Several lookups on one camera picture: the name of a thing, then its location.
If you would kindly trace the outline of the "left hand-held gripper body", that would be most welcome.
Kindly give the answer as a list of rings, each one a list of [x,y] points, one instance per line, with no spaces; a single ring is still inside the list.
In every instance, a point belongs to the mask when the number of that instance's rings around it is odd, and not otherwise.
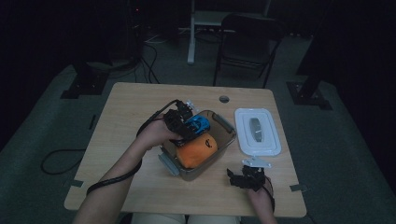
[[[169,109],[163,116],[167,128],[174,133],[182,134],[185,122],[193,116],[192,107],[180,100],[175,100],[176,109]]]

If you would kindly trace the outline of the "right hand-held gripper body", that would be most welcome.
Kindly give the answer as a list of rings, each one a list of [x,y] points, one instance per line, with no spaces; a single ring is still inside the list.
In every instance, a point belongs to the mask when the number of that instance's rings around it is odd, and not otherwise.
[[[269,182],[268,176],[265,174],[266,168],[271,168],[269,161],[258,157],[243,159],[242,168],[242,189],[253,189],[257,191]]]

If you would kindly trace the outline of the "blue toy car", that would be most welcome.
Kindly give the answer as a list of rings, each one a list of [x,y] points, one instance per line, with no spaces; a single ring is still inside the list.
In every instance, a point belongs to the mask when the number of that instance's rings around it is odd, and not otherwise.
[[[206,117],[195,115],[185,122],[185,125],[197,135],[210,130],[210,122]]]

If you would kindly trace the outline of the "orange plush toy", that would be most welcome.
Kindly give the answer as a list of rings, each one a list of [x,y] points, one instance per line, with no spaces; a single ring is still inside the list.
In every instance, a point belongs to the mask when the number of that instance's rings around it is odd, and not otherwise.
[[[193,169],[201,165],[218,150],[215,138],[209,133],[177,148],[177,159],[184,168]]]

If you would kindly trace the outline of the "translucent grey storage box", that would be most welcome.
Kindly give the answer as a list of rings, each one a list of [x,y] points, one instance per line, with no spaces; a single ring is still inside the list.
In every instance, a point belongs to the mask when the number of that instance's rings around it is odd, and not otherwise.
[[[210,122],[210,130],[205,132],[211,134],[218,144],[218,150],[196,168],[184,168],[177,159],[177,148],[170,141],[161,146],[162,154],[159,156],[160,161],[168,169],[172,175],[179,175],[185,181],[192,181],[207,170],[213,163],[215,163],[225,153],[228,145],[230,145],[235,137],[236,131],[226,119],[221,115],[210,111],[204,110],[198,113],[206,117]]]

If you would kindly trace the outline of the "white box lid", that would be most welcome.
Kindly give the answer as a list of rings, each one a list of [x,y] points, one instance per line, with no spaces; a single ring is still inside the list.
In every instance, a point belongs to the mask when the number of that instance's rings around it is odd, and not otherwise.
[[[274,157],[281,145],[274,119],[265,108],[237,108],[234,112],[239,146],[249,156]]]

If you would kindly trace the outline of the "person's right hand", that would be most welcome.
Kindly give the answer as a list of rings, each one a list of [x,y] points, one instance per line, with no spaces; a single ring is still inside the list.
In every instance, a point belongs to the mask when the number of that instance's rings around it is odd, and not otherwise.
[[[272,203],[273,189],[268,182],[258,190],[249,189],[247,191],[247,196],[256,212],[256,215],[259,213],[274,213]]]

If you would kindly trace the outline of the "person's left hand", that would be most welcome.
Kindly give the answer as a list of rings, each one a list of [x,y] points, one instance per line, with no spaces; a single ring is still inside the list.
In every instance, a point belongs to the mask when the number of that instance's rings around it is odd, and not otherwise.
[[[179,139],[181,139],[181,136],[167,128],[163,115],[160,114],[136,137],[133,146],[139,149],[150,150],[167,140]]]

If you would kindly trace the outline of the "person's right leg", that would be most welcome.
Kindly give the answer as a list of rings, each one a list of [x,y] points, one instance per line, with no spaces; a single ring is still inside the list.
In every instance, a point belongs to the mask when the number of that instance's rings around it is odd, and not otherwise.
[[[187,218],[187,224],[240,224],[240,217],[233,216],[210,216],[191,215]]]

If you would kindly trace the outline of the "dark equipment tower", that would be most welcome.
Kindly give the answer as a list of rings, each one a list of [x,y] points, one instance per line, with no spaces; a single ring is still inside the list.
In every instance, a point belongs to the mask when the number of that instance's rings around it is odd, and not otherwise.
[[[126,3],[127,55],[133,62],[141,58],[143,48],[142,29],[144,27],[145,7],[143,0],[124,0]]]

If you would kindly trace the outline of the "black stand base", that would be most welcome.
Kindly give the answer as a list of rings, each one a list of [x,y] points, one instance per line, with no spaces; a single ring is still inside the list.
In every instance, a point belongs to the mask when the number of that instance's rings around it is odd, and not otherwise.
[[[325,76],[326,56],[322,46],[323,24],[326,22],[333,0],[326,0],[326,7],[321,16],[318,28],[314,33],[312,42],[303,57],[298,70],[298,75],[307,75],[304,82],[288,81],[287,87],[290,96],[296,105],[315,105],[321,110],[332,110],[319,90],[319,83]]]
[[[62,99],[77,99],[80,95],[101,95],[109,73],[92,68],[87,63],[73,63],[76,76]]]

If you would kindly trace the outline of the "black folding chair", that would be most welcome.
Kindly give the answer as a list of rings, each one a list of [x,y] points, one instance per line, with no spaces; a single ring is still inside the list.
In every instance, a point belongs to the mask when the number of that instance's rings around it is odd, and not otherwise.
[[[279,20],[232,13],[220,24],[219,48],[213,85],[223,64],[260,69],[265,88],[276,57],[276,51],[287,35],[286,25]]]

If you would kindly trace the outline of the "white desk frame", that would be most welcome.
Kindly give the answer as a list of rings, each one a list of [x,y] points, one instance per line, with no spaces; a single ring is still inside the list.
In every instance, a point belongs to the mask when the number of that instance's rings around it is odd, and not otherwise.
[[[214,26],[219,27],[221,21],[229,14],[228,11],[218,10],[197,10],[195,0],[191,0],[190,13],[190,38],[187,56],[187,64],[192,65],[195,62],[195,34],[197,26]]]

